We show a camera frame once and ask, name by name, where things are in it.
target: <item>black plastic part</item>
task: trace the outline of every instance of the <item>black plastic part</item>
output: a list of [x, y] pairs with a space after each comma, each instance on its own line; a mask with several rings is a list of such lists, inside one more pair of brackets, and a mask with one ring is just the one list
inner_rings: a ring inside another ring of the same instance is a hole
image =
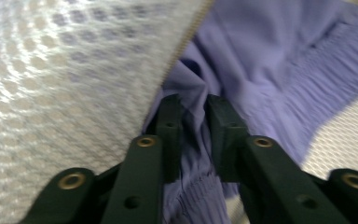
[[158, 137], [143, 135], [132, 140], [101, 223], [161, 223], [161, 168], [162, 144]]
[[226, 99], [208, 95], [207, 120], [212, 138], [212, 157], [216, 172], [224, 182], [239, 182], [237, 169], [238, 139], [249, 136], [248, 128]]
[[249, 167], [241, 170], [241, 182], [246, 183], [249, 179], [244, 173], [252, 171], [250, 175], [263, 193], [262, 220], [250, 219], [251, 223], [349, 223], [274, 140], [248, 137], [240, 155]]
[[156, 135], [163, 144], [164, 182], [172, 183], [179, 178], [181, 160], [182, 106], [179, 95], [170, 95], [161, 100], [157, 121]]
[[[66, 187], [60, 183], [66, 179]], [[94, 173], [84, 168], [71, 168], [54, 176], [40, 192], [27, 216], [20, 224], [83, 224], [91, 223], [91, 193]]]
[[358, 223], [358, 171], [332, 171], [325, 182], [324, 191], [351, 223]]

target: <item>purple fabric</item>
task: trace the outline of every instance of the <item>purple fabric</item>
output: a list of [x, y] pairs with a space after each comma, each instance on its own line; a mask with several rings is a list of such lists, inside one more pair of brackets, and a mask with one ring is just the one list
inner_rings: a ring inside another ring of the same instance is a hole
[[358, 7], [329, 1], [217, 0], [153, 105], [179, 93], [182, 173], [164, 193], [166, 223], [229, 223], [211, 163], [203, 109], [228, 98], [251, 134], [276, 139], [302, 162], [316, 129], [358, 96]]

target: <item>lavender cloth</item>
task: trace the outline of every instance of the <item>lavender cloth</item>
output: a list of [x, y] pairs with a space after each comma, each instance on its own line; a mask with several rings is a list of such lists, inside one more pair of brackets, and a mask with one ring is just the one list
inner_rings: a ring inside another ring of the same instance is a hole
[[185, 108], [181, 178], [164, 191], [166, 223], [229, 223], [203, 109], [228, 98], [251, 134], [302, 162], [316, 129], [358, 96], [358, 7], [329, 1], [217, 0], [158, 94]]

